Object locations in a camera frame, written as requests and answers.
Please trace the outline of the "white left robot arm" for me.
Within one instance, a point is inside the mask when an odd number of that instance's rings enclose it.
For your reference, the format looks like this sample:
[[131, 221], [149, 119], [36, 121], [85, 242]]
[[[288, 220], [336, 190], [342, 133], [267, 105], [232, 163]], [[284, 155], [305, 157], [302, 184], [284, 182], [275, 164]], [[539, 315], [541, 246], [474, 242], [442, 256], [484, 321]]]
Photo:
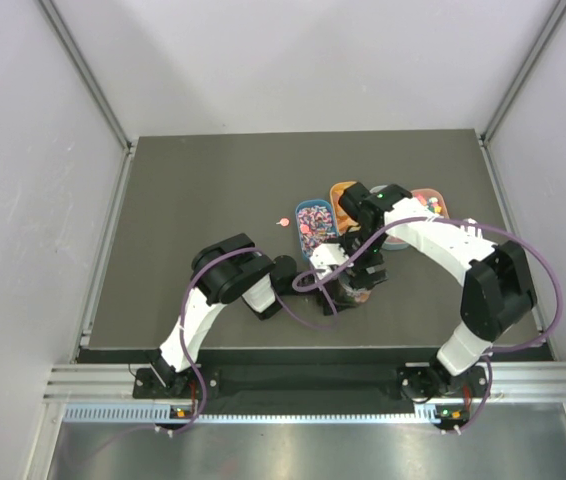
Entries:
[[155, 384], [172, 397], [189, 387], [188, 370], [226, 306], [241, 300], [258, 319], [266, 320], [282, 310], [280, 297], [297, 293], [292, 288], [296, 261], [287, 255], [268, 257], [244, 233], [204, 248], [191, 268], [176, 325], [151, 361]]

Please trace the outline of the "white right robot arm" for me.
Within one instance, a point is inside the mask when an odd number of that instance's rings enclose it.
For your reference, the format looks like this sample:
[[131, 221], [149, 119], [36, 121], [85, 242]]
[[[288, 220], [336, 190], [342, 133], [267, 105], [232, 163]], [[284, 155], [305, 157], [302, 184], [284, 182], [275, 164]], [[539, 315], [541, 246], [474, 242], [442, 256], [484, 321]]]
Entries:
[[395, 184], [372, 192], [356, 182], [338, 204], [358, 224], [344, 236], [349, 256], [359, 249], [376, 251], [393, 237], [433, 260], [462, 287], [460, 324], [429, 366], [437, 393], [450, 396], [461, 389], [466, 371], [537, 305], [527, 256], [517, 241], [497, 244], [450, 224]]

